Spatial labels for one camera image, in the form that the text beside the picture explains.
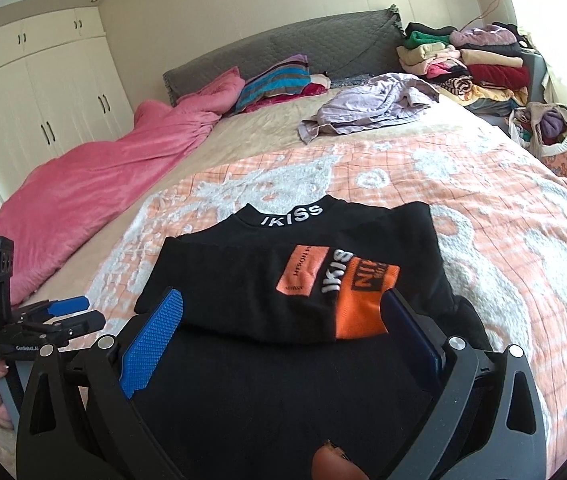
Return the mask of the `black IKISS sweater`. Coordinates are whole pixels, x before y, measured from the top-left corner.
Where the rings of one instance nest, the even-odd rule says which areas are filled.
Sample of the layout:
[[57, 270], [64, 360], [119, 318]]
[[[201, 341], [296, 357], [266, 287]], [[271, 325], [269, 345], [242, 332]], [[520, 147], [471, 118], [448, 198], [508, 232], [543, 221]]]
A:
[[489, 348], [421, 202], [245, 206], [167, 237], [134, 310], [173, 289], [184, 314], [132, 400], [189, 479], [306, 479], [326, 440], [368, 474], [387, 466], [430, 401], [398, 356], [398, 329], [382, 321], [387, 290], [445, 334]]

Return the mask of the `bag of clothes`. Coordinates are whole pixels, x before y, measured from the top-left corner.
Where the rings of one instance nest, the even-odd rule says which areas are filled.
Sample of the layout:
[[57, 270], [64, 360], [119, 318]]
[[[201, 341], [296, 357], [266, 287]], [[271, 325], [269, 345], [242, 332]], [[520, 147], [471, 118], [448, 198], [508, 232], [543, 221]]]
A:
[[567, 106], [530, 102], [508, 117], [509, 136], [550, 171], [567, 178]]

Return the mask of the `pile of folded clothes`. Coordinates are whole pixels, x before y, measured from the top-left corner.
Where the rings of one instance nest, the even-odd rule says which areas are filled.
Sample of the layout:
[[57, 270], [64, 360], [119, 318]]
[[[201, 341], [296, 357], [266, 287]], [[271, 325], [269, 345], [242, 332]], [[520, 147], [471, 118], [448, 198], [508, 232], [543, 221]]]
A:
[[530, 41], [514, 24], [458, 29], [406, 26], [396, 48], [404, 72], [475, 114], [507, 116], [529, 102], [533, 63]]

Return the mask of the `striped folded clothes stack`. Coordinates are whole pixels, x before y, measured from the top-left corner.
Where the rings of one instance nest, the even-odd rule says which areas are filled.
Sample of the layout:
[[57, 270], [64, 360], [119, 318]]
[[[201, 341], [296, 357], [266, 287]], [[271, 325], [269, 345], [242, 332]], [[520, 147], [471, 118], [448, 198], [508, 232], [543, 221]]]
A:
[[293, 54], [249, 79], [236, 100], [233, 111], [242, 113], [262, 99], [298, 96], [311, 83], [308, 56], [302, 53]]

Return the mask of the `pink blanket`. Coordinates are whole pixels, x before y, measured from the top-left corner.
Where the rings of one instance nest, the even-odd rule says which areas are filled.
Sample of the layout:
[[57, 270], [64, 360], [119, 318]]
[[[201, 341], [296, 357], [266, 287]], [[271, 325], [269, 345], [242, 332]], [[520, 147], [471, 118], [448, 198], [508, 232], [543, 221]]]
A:
[[10, 301], [17, 306], [187, 158], [238, 101], [245, 81], [233, 67], [176, 106], [146, 100], [134, 128], [38, 166], [0, 207], [0, 236], [13, 240]]

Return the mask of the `orange white patterned bedspread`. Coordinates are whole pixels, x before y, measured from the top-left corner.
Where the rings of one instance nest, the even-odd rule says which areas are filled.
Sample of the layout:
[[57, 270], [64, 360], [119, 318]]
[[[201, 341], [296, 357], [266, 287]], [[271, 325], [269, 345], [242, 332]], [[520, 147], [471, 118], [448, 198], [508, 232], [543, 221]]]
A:
[[567, 180], [502, 136], [421, 133], [301, 146], [187, 174], [143, 202], [88, 287], [119, 328], [170, 234], [245, 205], [281, 214], [331, 195], [431, 207], [445, 272], [497, 348], [519, 344], [541, 396], [547, 465], [567, 460]]

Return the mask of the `white wardrobe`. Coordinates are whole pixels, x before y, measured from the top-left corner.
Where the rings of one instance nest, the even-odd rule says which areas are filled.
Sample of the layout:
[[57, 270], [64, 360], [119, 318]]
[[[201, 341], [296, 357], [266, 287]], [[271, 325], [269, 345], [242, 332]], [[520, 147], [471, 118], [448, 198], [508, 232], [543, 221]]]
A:
[[94, 6], [0, 27], [0, 207], [38, 166], [132, 128]]

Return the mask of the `lilac crumpled garment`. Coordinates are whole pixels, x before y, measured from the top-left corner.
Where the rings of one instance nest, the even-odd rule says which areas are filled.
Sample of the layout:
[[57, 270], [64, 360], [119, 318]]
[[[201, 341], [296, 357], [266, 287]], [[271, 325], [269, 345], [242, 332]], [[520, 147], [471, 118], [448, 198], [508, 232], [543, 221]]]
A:
[[309, 144], [322, 134], [344, 136], [415, 122], [440, 101], [440, 93], [415, 75], [386, 73], [341, 90], [297, 126]]

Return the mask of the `beige bed sheet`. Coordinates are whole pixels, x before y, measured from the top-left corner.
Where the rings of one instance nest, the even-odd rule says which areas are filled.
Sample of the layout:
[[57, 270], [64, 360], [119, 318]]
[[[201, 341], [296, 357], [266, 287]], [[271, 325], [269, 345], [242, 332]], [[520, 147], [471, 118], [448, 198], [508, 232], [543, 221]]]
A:
[[65, 284], [74, 292], [82, 290], [149, 195], [200, 171], [252, 156], [299, 148], [303, 143], [297, 134], [297, 126], [330, 99], [330, 93], [306, 96], [254, 113], [222, 118], [196, 150], [67, 259], [58, 270], [65, 273]]

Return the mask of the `grey quilted headboard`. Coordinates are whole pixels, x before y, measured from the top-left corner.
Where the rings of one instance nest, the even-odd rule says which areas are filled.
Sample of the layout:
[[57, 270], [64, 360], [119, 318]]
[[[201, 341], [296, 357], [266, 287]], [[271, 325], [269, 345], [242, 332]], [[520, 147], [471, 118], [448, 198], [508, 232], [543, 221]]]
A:
[[396, 6], [344, 13], [276, 27], [227, 44], [163, 74], [169, 102], [200, 90], [229, 68], [248, 80], [293, 54], [308, 57], [313, 74], [344, 79], [401, 69], [396, 48], [404, 29]]

